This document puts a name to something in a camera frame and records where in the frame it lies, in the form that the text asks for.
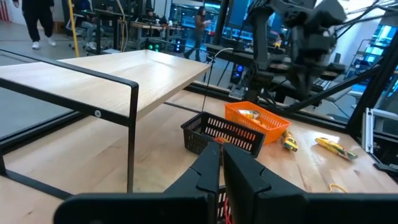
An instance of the screw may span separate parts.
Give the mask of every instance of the screw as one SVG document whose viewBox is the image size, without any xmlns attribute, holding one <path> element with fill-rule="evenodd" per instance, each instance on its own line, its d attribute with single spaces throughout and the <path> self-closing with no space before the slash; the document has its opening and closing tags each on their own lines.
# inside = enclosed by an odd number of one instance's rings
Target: screw
<svg viewBox="0 0 398 224">
<path fill-rule="evenodd" d="M 97 118 L 100 118 L 101 117 L 101 112 L 99 111 L 99 110 L 96 110 L 95 112 L 94 112 L 94 115 L 97 117 Z"/>
</svg>

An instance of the aluminum frame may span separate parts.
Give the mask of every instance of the aluminum frame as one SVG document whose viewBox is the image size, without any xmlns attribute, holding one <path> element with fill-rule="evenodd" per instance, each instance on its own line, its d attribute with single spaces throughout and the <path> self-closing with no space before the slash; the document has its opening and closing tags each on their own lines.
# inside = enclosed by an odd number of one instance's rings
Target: aluminum frame
<svg viewBox="0 0 398 224">
<path fill-rule="evenodd" d="M 122 114 L 118 114 L 112 111 L 104 110 L 102 108 L 98 108 L 96 106 L 88 105 L 86 103 L 82 103 L 76 100 L 72 100 L 69 98 L 65 98 L 63 96 L 55 95 L 46 91 L 38 90 L 36 88 L 32 88 L 26 85 L 22 85 L 20 83 L 16 83 L 10 80 L 6 80 L 0 78 L 0 87 L 5 89 L 21 93 L 23 95 L 31 96 L 39 100 L 47 101 L 49 103 L 53 103 L 55 105 L 63 106 L 69 108 L 71 110 L 75 110 L 86 114 L 88 116 L 95 116 L 100 119 L 104 119 L 110 121 L 112 123 L 120 124 L 128 127 L 128 147 L 127 147 L 127 193 L 132 192 L 133 181 L 134 181 L 134 151 L 135 151 L 135 133 L 136 133 L 136 118 L 137 118 L 137 103 L 138 103 L 138 83 L 128 80 L 121 77 L 115 77 L 112 75 L 108 75 L 101 72 L 96 72 L 87 68 L 81 68 L 75 65 L 70 65 L 67 63 L 59 62 L 56 60 L 50 60 L 47 58 L 33 56 L 33 55 L 24 55 L 17 52 L 12 52 L 6 49 L 0 49 L 2 52 L 6 52 L 13 55 L 18 55 L 25 58 L 30 58 L 39 62 L 44 62 L 50 65 L 54 65 L 60 68 L 66 68 L 72 71 L 84 73 L 87 75 L 91 75 L 94 77 L 102 78 L 105 80 L 109 80 L 111 82 L 120 83 L 123 85 L 128 85 L 131 87 L 131 95 L 130 95 L 130 109 L 129 116 L 125 116 Z M 11 170 L 6 169 L 6 165 L 4 162 L 4 156 L 2 155 L 0 148 L 0 175 L 6 177 L 8 179 L 14 180 L 26 186 L 32 187 L 33 189 L 39 190 L 43 193 L 52 195 L 59 199 L 65 200 L 70 197 L 72 194 L 63 191 L 61 189 L 52 187 L 51 185 L 42 183 L 38 180 L 32 179 L 30 177 L 24 176 L 22 174 L 18 174 L 17 172 L 13 172 Z"/>
</svg>

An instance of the orange plastic basket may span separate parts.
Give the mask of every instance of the orange plastic basket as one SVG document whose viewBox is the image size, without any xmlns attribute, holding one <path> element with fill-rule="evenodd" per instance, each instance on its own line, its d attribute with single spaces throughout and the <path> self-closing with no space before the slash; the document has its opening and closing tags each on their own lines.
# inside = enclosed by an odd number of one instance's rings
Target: orange plastic basket
<svg viewBox="0 0 398 224">
<path fill-rule="evenodd" d="M 261 121 L 265 127 L 243 116 L 238 110 L 258 111 L 260 116 L 257 118 L 257 120 Z M 291 125 L 290 122 L 281 118 L 280 116 L 277 116 L 276 114 L 273 114 L 264 108 L 247 101 L 225 104 L 225 119 L 264 133 L 266 135 L 264 144 L 269 144 L 278 140 L 286 128 Z"/>
</svg>

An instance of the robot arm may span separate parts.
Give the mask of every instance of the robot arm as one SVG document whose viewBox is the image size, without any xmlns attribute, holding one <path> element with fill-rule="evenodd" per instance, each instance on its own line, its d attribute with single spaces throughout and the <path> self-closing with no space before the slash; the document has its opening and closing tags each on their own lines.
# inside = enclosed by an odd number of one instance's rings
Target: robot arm
<svg viewBox="0 0 398 224">
<path fill-rule="evenodd" d="M 314 0 L 257 0 L 249 6 L 248 21 L 253 27 L 254 48 L 254 65 L 249 81 L 257 82 L 257 85 L 252 85 L 254 91 L 258 92 L 259 86 L 266 85 L 274 76 L 269 72 L 273 58 L 269 58 L 267 52 L 266 22 L 275 12 L 280 15 L 283 24 L 292 30 L 289 55 L 291 62 L 286 78 L 299 94 L 308 96 L 314 79 L 325 71 L 324 56 L 336 44 L 335 37 L 325 36 L 324 33 L 331 26 L 342 24 L 346 19 L 338 0 L 323 0 L 316 8 L 314 5 Z"/>
</svg>

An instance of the chair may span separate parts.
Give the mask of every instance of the chair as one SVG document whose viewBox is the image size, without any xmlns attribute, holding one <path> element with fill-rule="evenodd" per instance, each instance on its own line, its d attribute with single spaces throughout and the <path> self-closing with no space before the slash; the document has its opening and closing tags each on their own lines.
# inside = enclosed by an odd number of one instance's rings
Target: chair
<svg viewBox="0 0 398 224">
<path fill-rule="evenodd" d="M 82 16 L 80 14 L 73 13 L 73 21 L 75 22 L 75 24 L 76 24 L 77 18 L 79 18 L 79 17 L 80 18 L 84 18 L 84 16 Z M 66 30 L 72 31 L 71 18 L 69 18 L 69 21 L 68 21 L 67 25 L 65 26 L 65 28 L 66 28 Z M 81 37 L 81 40 L 78 40 L 78 44 L 83 44 L 83 48 L 85 48 L 86 47 L 86 40 L 85 39 L 86 39 L 86 36 L 87 36 L 87 30 L 85 28 L 82 28 L 82 27 L 75 27 L 75 30 L 76 30 L 76 36 L 77 37 Z M 75 43 L 74 42 L 69 43 L 69 47 L 71 47 L 72 50 L 74 50 L 75 49 Z"/>
</svg>

